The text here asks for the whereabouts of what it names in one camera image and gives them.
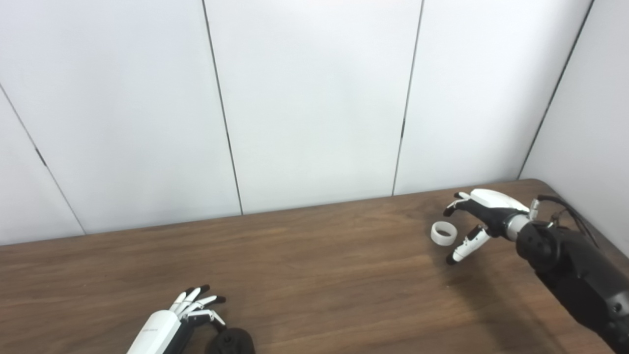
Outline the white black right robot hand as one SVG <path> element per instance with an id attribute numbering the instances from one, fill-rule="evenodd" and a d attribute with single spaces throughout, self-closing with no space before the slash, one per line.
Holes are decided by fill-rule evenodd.
<path id="1" fill-rule="evenodd" d="M 483 246 L 490 238 L 503 237 L 515 242 L 521 229 L 530 223 L 530 209 L 521 202 L 499 191 L 476 188 L 470 193 L 455 194 L 455 200 L 443 211 L 450 217 L 455 211 L 466 211 L 481 224 L 474 227 L 446 258 L 455 265 Z"/>

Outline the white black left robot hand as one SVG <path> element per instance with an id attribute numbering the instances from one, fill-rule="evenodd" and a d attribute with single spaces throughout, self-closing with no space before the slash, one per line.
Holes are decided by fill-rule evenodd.
<path id="1" fill-rule="evenodd" d="M 128 349 L 128 354 L 181 354 L 196 328 L 213 325 L 219 332 L 227 329 L 222 317 L 211 306 L 224 304 L 220 295 L 202 297 L 210 286 L 181 292 L 170 307 L 153 312 Z"/>

